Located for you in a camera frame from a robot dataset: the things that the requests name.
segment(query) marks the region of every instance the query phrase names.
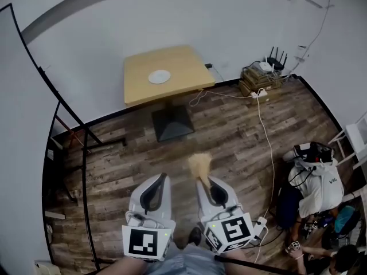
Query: shoe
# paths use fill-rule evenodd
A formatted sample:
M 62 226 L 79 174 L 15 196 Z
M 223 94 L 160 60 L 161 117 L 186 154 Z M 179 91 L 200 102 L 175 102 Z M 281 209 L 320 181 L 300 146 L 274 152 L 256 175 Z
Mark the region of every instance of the shoe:
M 196 246 L 198 246 L 201 242 L 201 230 L 199 227 L 194 227 L 193 230 L 191 230 L 189 235 L 189 243 L 194 243 Z

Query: black metal frame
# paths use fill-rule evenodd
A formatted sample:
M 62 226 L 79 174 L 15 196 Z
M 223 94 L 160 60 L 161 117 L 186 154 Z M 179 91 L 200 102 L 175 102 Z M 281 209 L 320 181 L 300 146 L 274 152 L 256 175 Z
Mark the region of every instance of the black metal frame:
M 42 79 L 45 81 L 45 84 L 49 87 L 49 89 L 51 90 L 51 92 L 58 99 L 57 108 L 56 108 L 56 111 L 55 111 L 55 114 L 54 114 L 54 117 L 53 117 L 53 120 L 52 120 L 52 125 L 51 125 L 51 128 L 50 128 L 50 133 L 49 133 L 49 136 L 48 137 L 50 138 L 50 136 L 51 136 L 51 132 L 52 132 L 52 127 L 53 127 L 53 124 L 54 124 L 55 116 L 56 116 L 56 113 L 58 111 L 58 108 L 59 108 L 60 104 L 62 106 L 64 106 L 64 108 L 68 111 L 68 113 L 78 122 L 78 124 L 80 125 L 80 128 L 82 128 L 85 131 L 85 135 L 84 135 L 84 147 L 83 147 L 83 165 L 82 165 L 83 207 L 84 207 L 85 226 L 87 228 L 89 245 L 91 247 L 91 252 L 92 252 L 92 256 L 93 256 L 93 262 L 95 263 L 95 266 L 96 266 L 96 269 L 97 269 L 97 272 L 98 272 L 98 271 L 100 271 L 99 262 L 101 260 L 98 259 L 97 256 L 96 256 L 96 251 L 95 251 L 94 244 L 93 244 L 93 239 L 92 239 L 91 227 L 89 225 L 89 215 L 88 215 L 88 205 L 87 205 L 87 189 L 86 189 L 86 179 L 85 179 L 85 170 L 86 170 L 86 164 L 87 164 L 87 150 L 88 149 L 91 149 L 91 148 L 98 148 L 98 147 L 102 147 L 102 146 L 107 146 L 107 145 L 114 144 L 114 143 L 117 143 L 117 142 L 122 142 L 122 144 L 124 146 L 126 146 L 127 145 L 126 144 L 126 138 L 125 137 L 120 137 L 118 139 L 110 140 L 110 141 L 107 141 L 107 142 L 102 142 L 90 130 L 90 128 L 87 125 L 85 125 L 80 120 L 80 118 L 74 113 L 74 111 L 66 103 L 66 101 L 63 99 L 63 97 L 61 97 L 61 95 L 59 94 L 59 92 L 57 91 L 57 89 L 53 86 L 53 84 L 51 83 L 50 79 L 48 79 L 48 77 L 47 77 L 46 73 L 44 72 L 44 70 L 40 66 L 37 66 L 34 58 L 30 54 L 29 49 L 28 49 L 27 45 L 25 44 L 24 38 L 22 36 L 22 33 L 21 33 L 20 29 L 19 29 L 17 19 L 15 18 L 13 5 L 11 3 L 10 4 L 7 4 L 6 6 L 4 6 L 3 8 L 0 9 L 0 12 L 2 10 L 7 9 L 8 7 L 10 8 L 11 15 L 13 17 L 14 24 L 15 24 L 15 27 L 17 29 L 18 35 L 19 35 L 19 37 L 20 37 L 20 39 L 21 39 L 21 41 L 23 43 L 23 46 L 24 46 L 24 48 L 25 48 L 25 50 L 26 50 L 29 58 L 31 59 L 34 67 L 38 70 L 38 72 L 39 72 L 40 76 L 42 77 Z M 88 135 L 90 135 L 91 138 L 93 138 L 97 142 L 97 144 L 92 145 L 89 148 L 87 148 Z M 46 223 L 45 223 L 45 221 L 46 221 L 45 220 L 45 209 L 44 209 L 43 203 L 42 203 L 42 216 L 43 216 L 43 220 L 44 220 L 45 238 L 46 238 L 46 244 L 47 244 L 47 248 L 48 248 L 49 255 L 50 255 L 50 260 L 51 260 L 51 263 L 54 263 L 54 259 L 53 259 L 52 252 L 51 252 L 50 243 L 48 241 L 48 236 L 47 236 L 47 227 L 46 227 Z

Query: black baseboard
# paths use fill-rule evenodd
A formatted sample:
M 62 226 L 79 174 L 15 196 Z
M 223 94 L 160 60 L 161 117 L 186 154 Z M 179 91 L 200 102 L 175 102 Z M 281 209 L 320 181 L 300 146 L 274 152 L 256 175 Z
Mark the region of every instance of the black baseboard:
M 300 82 L 302 82 L 302 84 L 305 85 L 305 87 L 312 93 L 312 95 L 320 103 L 320 105 L 325 110 L 325 112 L 327 113 L 327 115 L 331 118 L 331 120 L 333 121 L 333 123 L 335 124 L 335 126 L 338 128 L 338 130 L 341 131 L 342 130 L 342 127 L 340 126 L 339 122 L 337 122 L 337 119 L 334 117 L 334 115 L 328 109 L 328 107 L 322 101 L 322 99 L 318 96 L 318 94 L 315 92 L 315 90 L 313 90 L 312 87 L 307 83 L 307 81 L 302 76 L 297 76 L 295 74 L 293 74 L 292 77 L 293 78 L 297 78 L 298 80 L 300 80 Z M 228 81 L 218 82 L 214 86 L 209 87 L 209 88 L 206 88 L 206 89 L 213 89 L 213 88 L 218 88 L 218 87 L 225 87 L 225 86 L 237 85 L 239 83 L 239 81 L 240 81 L 240 78 L 236 78 L 234 80 L 228 80 Z M 184 93 L 184 95 L 189 95 L 189 94 L 196 93 L 196 92 L 197 91 L 192 91 L 192 92 Z M 133 106 L 133 107 L 129 107 L 129 108 L 126 108 L 126 109 L 123 109 L 123 110 L 114 112 L 112 114 L 109 114 L 109 115 L 100 117 L 98 119 L 89 121 L 89 122 L 86 123 L 86 126 L 87 127 L 91 127 L 91 126 L 93 126 L 95 124 L 99 124 L 99 123 L 102 123 L 102 122 L 107 121 L 109 119 L 113 119 L 115 117 L 119 117 L 121 115 L 128 114 L 130 112 L 133 112 L 133 111 L 142 109 L 144 107 L 147 107 L 147 106 L 152 105 L 152 104 L 155 104 L 155 103 L 159 103 L 161 101 L 162 101 L 162 99 L 159 99 L 157 101 L 154 101 L 153 103 L 152 102 L 149 102 L 149 103 L 144 103 L 144 104 L 139 104 L 139 105 L 136 105 L 136 106 Z M 80 125 L 78 125 L 77 127 L 72 128 L 72 131 L 79 131 L 81 129 L 82 129 L 82 127 Z M 57 135 L 56 137 L 57 138 L 63 138 L 65 136 L 67 136 L 68 134 L 69 134 L 69 132 L 68 131 L 65 131 L 65 132 L 62 132 L 61 134 Z

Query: wooden floor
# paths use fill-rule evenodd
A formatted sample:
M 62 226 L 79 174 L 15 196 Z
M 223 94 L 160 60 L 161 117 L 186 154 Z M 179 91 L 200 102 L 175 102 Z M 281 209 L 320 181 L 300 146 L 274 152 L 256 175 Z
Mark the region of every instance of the wooden floor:
M 235 86 L 211 91 L 241 96 Z M 279 184 L 288 174 L 287 166 L 282 162 L 285 152 L 296 144 L 310 141 L 327 143 L 336 135 L 337 129 L 301 82 L 289 82 L 276 94 L 275 99 L 261 104 L 260 109 L 272 144 L 276 184 Z M 187 105 L 196 95 L 178 97 L 174 102 Z M 248 99 L 208 94 L 199 105 L 187 105 L 195 133 L 163 143 L 156 141 L 150 115 L 159 108 L 159 105 L 142 108 L 91 127 L 101 140 L 125 135 L 128 142 L 127 147 L 115 144 L 94 149 L 87 156 L 88 210 L 99 258 L 115 259 L 123 255 L 121 225 L 126 224 L 129 196 L 136 186 L 161 172 L 171 177 L 172 212 L 177 222 L 174 240 L 179 248 L 186 245 L 188 234 L 198 221 L 194 182 L 186 163 L 188 156 L 195 152 L 213 155 L 212 175 L 236 190 L 239 201 L 252 219 L 264 215 L 268 207 L 273 173 L 257 104 Z M 64 147 L 68 147 L 69 142 L 67 137 Z M 80 146 L 74 142 L 65 166 L 81 165 L 81 158 Z M 349 164 L 340 168 L 339 174 L 348 184 L 351 176 Z M 75 171 L 65 181 L 78 204 L 71 203 L 60 192 L 56 204 L 46 207 L 67 217 L 64 221 L 50 221 L 54 231 L 52 253 L 63 274 L 88 273 L 95 269 L 85 230 L 81 171 Z M 267 219 L 270 233 L 264 243 L 280 233 L 272 216 L 268 214 Z M 282 233 L 275 242 L 261 248 L 259 263 L 286 269 L 295 267 L 283 253 L 285 235 Z M 316 243 L 318 237 L 316 234 L 312 243 Z M 258 248 L 245 250 L 250 261 L 255 260 L 257 251 Z

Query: white plate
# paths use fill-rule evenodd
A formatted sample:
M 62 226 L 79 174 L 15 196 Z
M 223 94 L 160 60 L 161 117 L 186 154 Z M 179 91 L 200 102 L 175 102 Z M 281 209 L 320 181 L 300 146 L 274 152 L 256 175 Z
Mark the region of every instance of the white plate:
M 171 77 L 171 73 L 166 70 L 156 70 L 152 72 L 148 79 L 152 84 L 163 84 Z

